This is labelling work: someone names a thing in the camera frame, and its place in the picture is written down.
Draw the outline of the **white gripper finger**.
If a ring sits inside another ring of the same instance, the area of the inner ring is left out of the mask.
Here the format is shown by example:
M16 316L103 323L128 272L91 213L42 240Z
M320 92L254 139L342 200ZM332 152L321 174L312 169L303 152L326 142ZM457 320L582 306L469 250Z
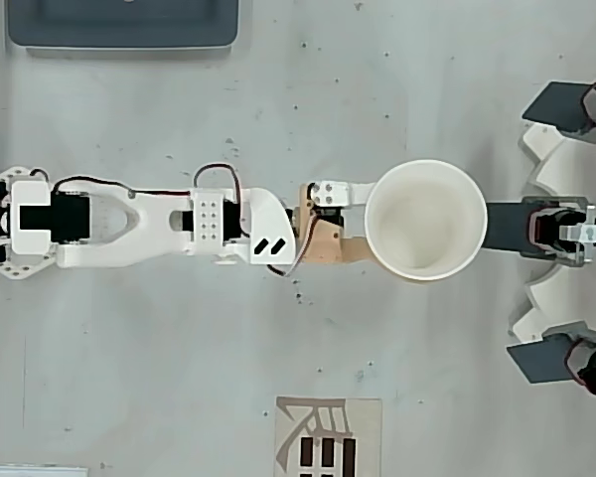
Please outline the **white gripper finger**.
M374 186L375 183L323 180L311 186L311 201L317 207L363 206Z

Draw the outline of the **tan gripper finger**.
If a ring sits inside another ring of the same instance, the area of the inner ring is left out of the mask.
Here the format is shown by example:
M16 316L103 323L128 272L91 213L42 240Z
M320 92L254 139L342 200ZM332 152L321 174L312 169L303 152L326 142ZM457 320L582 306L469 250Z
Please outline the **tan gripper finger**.
M373 252L366 237L342 238L340 247L342 263L370 261L379 266L385 266L385 262Z

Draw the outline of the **tan gripper body with servo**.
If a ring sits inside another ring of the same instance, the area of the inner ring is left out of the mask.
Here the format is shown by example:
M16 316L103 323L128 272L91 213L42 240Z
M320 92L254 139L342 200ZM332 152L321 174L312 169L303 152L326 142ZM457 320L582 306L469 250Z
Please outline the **tan gripper body with servo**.
M341 263L344 234L342 209L317 205L310 198L314 186L314 183L300 186L298 205L289 214L297 240L298 263Z

